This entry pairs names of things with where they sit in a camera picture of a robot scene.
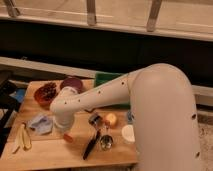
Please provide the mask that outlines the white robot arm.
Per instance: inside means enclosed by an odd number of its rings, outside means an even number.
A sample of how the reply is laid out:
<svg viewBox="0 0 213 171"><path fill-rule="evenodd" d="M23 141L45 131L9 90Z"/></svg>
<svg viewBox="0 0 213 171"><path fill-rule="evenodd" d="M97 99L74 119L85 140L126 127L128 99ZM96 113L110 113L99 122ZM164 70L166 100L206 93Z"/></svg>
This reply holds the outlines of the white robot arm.
<svg viewBox="0 0 213 171"><path fill-rule="evenodd" d="M61 91L50 110L68 130L75 112L118 103L131 105L137 171L202 171L193 89L172 65L153 64L78 95Z"/></svg>

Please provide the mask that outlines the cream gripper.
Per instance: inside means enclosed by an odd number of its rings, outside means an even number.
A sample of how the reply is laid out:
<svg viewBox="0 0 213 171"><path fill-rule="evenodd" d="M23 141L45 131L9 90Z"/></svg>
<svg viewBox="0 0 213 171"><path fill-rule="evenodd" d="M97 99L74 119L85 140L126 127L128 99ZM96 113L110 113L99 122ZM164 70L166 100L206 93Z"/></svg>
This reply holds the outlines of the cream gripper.
<svg viewBox="0 0 213 171"><path fill-rule="evenodd" d="M75 121L75 117L74 116L54 116L53 121L56 127L60 131L66 132L72 128Z"/></svg>

